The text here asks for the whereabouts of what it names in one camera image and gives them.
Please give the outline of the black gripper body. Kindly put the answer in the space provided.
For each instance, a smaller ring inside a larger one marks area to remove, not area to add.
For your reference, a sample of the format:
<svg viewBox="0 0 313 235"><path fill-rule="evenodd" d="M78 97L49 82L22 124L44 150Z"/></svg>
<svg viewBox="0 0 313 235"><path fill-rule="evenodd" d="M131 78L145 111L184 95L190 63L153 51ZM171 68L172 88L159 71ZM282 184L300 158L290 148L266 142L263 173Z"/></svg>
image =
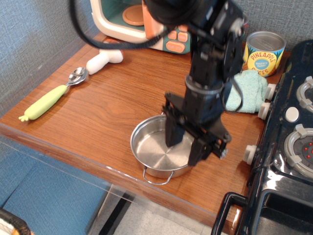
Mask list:
<svg viewBox="0 0 313 235"><path fill-rule="evenodd" d="M185 79L185 95L166 93L163 111L166 116L178 119L194 140L203 139L211 143L212 152L220 159L227 154L226 145L232 140L221 121L232 83L217 82L209 87L194 81L191 76Z"/></svg>

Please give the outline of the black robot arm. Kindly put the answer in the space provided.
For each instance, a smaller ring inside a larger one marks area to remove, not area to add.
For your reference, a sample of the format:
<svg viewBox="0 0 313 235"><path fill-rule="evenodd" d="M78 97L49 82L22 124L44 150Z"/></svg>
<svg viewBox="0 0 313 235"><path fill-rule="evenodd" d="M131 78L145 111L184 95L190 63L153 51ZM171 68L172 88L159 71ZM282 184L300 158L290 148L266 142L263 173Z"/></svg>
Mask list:
<svg viewBox="0 0 313 235"><path fill-rule="evenodd" d="M177 145L189 133L194 138L190 166L212 153L224 157L231 136L221 115L243 65L242 10L231 0L147 0L145 5L157 22L168 29L184 25L192 36L185 95L165 94L166 145Z"/></svg>

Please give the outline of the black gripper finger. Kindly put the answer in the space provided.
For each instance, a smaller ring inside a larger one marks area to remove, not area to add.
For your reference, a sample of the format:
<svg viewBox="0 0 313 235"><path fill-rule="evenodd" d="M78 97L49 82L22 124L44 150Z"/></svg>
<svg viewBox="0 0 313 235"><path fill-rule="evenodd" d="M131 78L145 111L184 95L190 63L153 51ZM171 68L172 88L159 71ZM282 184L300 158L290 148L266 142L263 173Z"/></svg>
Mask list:
<svg viewBox="0 0 313 235"><path fill-rule="evenodd" d="M167 116L165 123L165 143L168 147L172 147L181 143L185 129L178 119L173 116Z"/></svg>
<svg viewBox="0 0 313 235"><path fill-rule="evenodd" d="M211 143L203 139L195 139L192 143L188 165L196 166L199 161L206 160L212 152Z"/></svg>

